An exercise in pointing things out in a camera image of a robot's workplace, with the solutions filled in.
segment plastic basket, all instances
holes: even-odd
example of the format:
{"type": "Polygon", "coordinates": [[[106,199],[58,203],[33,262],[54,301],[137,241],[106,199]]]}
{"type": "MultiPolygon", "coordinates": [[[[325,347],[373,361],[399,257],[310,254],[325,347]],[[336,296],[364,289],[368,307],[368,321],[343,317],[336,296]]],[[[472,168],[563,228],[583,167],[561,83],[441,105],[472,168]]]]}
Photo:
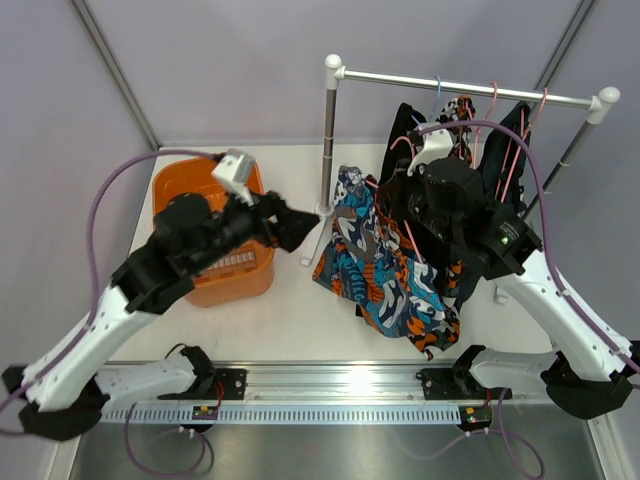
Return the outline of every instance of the plastic basket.
{"type": "MultiPolygon", "coordinates": [[[[212,210],[222,210],[227,197],[224,188],[211,176],[213,167],[211,160],[201,157],[163,168],[153,180],[153,214],[164,210],[176,195],[188,192],[206,197],[212,210]]],[[[247,186],[256,193],[264,193],[257,164],[247,186]]],[[[251,240],[197,277],[195,290],[185,298],[198,307],[212,307],[260,295],[273,282],[273,255],[273,248],[251,240]]]]}

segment white wall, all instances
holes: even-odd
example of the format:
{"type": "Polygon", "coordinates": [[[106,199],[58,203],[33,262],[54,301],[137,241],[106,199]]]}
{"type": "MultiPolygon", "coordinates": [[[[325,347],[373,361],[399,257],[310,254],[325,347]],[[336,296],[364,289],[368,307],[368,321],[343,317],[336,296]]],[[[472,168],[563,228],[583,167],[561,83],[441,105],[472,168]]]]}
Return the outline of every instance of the white wall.
{"type": "MultiPolygon", "coordinates": [[[[548,197],[561,270],[595,310],[630,339],[640,339],[639,16],[635,0],[599,2],[553,82],[554,90],[578,96],[614,85],[622,97],[548,197]]],[[[543,112],[532,145],[547,172],[583,119],[559,108],[543,112]]],[[[632,380],[640,383],[638,376],[632,380]]],[[[632,394],[616,419],[640,475],[640,392],[632,394]]]]}
{"type": "MultiPolygon", "coordinates": [[[[36,359],[86,312],[90,202],[104,177],[145,145],[68,2],[3,2],[0,65],[4,369],[36,359]]],[[[97,228],[103,282],[127,251],[145,177],[144,168],[131,172],[105,200],[97,228]]],[[[16,410],[0,424],[17,427],[16,410]]],[[[0,438],[2,478],[42,478],[51,447],[0,438]]]]}
{"type": "MultiPolygon", "coordinates": [[[[260,145],[321,141],[329,53],[354,70],[531,88],[577,0],[87,3],[165,144],[260,145]]],[[[338,95],[339,142],[386,140],[401,101],[435,98],[354,82],[338,95]]]]}

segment metal rod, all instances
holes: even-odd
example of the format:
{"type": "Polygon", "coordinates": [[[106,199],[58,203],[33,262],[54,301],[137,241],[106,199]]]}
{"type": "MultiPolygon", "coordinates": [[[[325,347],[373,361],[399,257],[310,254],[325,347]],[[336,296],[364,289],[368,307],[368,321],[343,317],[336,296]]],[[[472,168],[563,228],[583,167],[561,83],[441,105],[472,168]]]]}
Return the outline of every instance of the metal rod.
{"type": "Polygon", "coordinates": [[[551,57],[547,61],[544,70],[542,70],[538,81],[533,87],[534,90],[542,90],[545,87],[549,87],[549,85],[551,84],[551,80],[558,71],[558,68],[562,64],[562,61],[567,55],[567,52],[573,45],[578,32],[584,26],[585,22],[589,18],[589,15],[591,15],[591,12],[594,10],[597,3],[598,0],[580,0],[580,2],[578,2],[578,6],[571,16],[571,20],[569,20],[569,23],[567,23],[567,26],[564,29],[564,32],[562,32],[562,36],[560,37],[558,44],[554,48],[551,57]]]}
{"type": "MultiPolygon", "coordinates": [[[[353,70],[344,70],[341,78],[344,78],[345,80],[360,80],[364,82],[384,83],[388,85],[425,88],[428,90],[437,90],[438,88],[438,81],[435,79],[402,77],[399,75],[384,75],[379,73],[355,72],[353,70]]],[[[494,93],[494,89],[490,85],[473,85],[458,82],[442,81],[440,82],[440,88],[449,92],[469,93],[474,95],[481,95],[484,97],[492,97],[494,93]]],[[[542,100],[542,97],[542,92],[498,88],[498,98],[509,100],[523,100],[525,102],[540,102],[542,100]]],[[[593,98],[572,98],[560,95],[547,95],[546,104],[589,109],[592,107],[593,98]]]]}
{"type": "Polygon", "coordinates": [[[116,85],[116,88],[120,92],[120,95],[122,96],[129,113],[133,117],[133,121],[138,127],[140,134],[144,137],[151,150],[158,150],[161,143],[153,131],[149,120],[147,120],[147,117],[142,111],[142,108],[140,108],[138,101],[133,95],[133,90],[131,90],[131,87],[127,83],[127,80],[122,73],[122,69],[120,68],[120,65],[118,65],[118,62],[107,43],[106,37],[93,15],[93,12],[85,3],[85,0],[70,0],[70,2],[78,14],[78,17],[89,35],[91,42],[96,48],[98,55],[100,55],[102,63],[106,67],[111,79],[116,85]]]}
{"type": "Polygon", "coordinates": [[[324,150],[322,152],[322,185],[320,187],[320,213],[331,211],[331,171],[333,169],[333,133],[336,122],[337,96],[337,89],[327,89],[324,120],[324,150]]]}
{"type": "MultiPolygon", "coordinates": [[[[548,195],[552,192],[554,185],[558,182],[558,179],[564,173],[567,167],[571,165],[571,163],[575,158],[576,153],[578,152],[578,149],[582,146],[584,141],[589,137],[589,134],[595,127],[596,125],[593,125],[589,122],[584,122],[582,124],[582,126],[580,127],[580,130],[578,130],[578,133],[576,133],[576,135],[573,137],[573,140],[571,140],[571,143],[562,154],[562,158],[560,158],[558,163],[556,163],[556,166],[553,167],[553,170],[547,177],[547,180],[544,182],[543,191],[545,195],[548,195]]],[[[523,218],[525,221],[528,221],[531,218],[531,215],[533,215],[533,212],[535,211],[538,204],[539,204],[539,199],[538,199],[538,196],[536,195],[536,197],[531,201],[531,203],[527,207],[526,212],[524,213],[523,218]]]]}

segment white garment rack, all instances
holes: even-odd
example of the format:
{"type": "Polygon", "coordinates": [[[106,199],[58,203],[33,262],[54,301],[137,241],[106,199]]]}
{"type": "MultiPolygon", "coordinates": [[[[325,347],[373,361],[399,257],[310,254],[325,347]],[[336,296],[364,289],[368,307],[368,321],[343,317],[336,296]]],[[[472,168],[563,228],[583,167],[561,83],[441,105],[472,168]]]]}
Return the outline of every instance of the white garment rack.
{"type": "MultiPolygon", "coordinates": [[[[336,115],[336,99],[338,94],[338,85],[340,80],[359,80],[363,82],[385,83],[388,85],[399,85],[405,87],[424,88],[427,90],[436,90],[440,88],[445,92],[467,93],[473,95],[481,95],[485,97],[493,97],[496,93],[497,98],[508,100],[521,100],[530,103],[540,103],[544,97],[543,92],[511,90],[508,88],[498,88],[497,92],[493,86],[474,85],[468,83],[449,82],[446,80],[438,81],[435,79],[412,78],[400,75],[385,75],[380,73],[358,72],[355,70],[347,70],[342,64],[342,59],[335,54],[329,55],[325,59],[325,86],[327,89],[327,101],[324,125],[324,151],[322,155],[322,185],[320,193],[320,202],[316,207],[316,212],[322,217],[321,225],[316,227],[305,243],[300,262],[303,265],[311,265],[315,255],[320,235],[324,228],[327,218],[333,214],[333,205],[331,202],[331,169],[333,164],[333,136],[335,131],[335,115],[336,115]]],[[[573,140],[562,154],[562,157],[553,168],[544,183],[544,193],[551,193],[551,189],[558,181],[560,175],[564,172],[573,161],[575,153],[582,143],[587,139],[591,130],[598,125],[607,115],[612,105],[620,99],[620,91],[615,87],[606,87],[600,90],[598,95],[590,98],[572,98],[561,95],[547,94],[545,103],[548,105],[559,105],[564,107],[574,107],[587,110],[587,118],[573,137],[573,140]]],[[[527,207],[524,218],[529,219],[531,214],[538,205],[538,197],[536,196],[527,207]]]]}

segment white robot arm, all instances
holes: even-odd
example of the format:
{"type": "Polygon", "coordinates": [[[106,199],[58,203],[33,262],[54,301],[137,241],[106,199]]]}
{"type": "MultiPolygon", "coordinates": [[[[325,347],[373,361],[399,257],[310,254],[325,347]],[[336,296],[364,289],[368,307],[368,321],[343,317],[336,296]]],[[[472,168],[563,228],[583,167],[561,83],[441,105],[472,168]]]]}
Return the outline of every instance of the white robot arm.
{"type": "MultiPolygon", "coordinates": [[[[553,346],[543,354],[517,354],[474,345],[454,365],[447,388],[471,395],[478,385],[548,395],[583,419],[622,406],[633,389],[628,377],[636,373],[628,363],[638,363],[640,343],[613,330],[561,275],[564,288],[559,291],[554,280],[559,274],[550,271],[540,239],[510,206],[485,197],[479,172],[458,158],[442,158],[407,177],[403,187],[406,198],[399,203],[408,206],[409,214],[476,275],[495,279],[545,330],[553,346]]],[[[428,369],[421,372],[423,386],[439,388],[429,375],[428,369]]]]}
{"type": "Polygon", "coordinates": [[[114,272],[95,314],[87,314],[38,361],[3,372],[9,392],[22,390],[27,401],[20,412],[26,433],[67,440],[92,428],[103,414],[140,400],[211,394],[216,369],[198,347],[185,346],[146,365],[102,367],[129,337],[189,293],[193,278],[224,255],[250,239],[292,252],[318,223],[316,215],[289,209],[273,192],[250,192],[246,181],[253,162],[243,152],[227,152],[212,173],[229,193],[224,211],[211,212],[207,199],[197,194],[172,199],[155,216],[148,242],[114,272]],[[54,360],[61,353],[62,358],[54,360]]]}

